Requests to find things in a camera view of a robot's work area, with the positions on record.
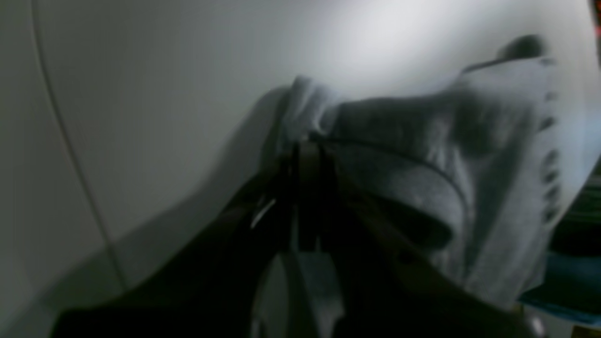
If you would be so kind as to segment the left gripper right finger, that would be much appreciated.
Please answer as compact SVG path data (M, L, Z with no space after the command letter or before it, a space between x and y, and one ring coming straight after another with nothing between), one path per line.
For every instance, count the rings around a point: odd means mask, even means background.
M299 146L299 278L320 338L539 337L436 272L311 143Z

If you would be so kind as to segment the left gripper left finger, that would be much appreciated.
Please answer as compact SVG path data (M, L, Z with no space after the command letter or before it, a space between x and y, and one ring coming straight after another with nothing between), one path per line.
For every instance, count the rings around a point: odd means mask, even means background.
M293 249L299 145L247 182L157 273L99 306L63 312L52 338L266 338L254 306L268 267Z

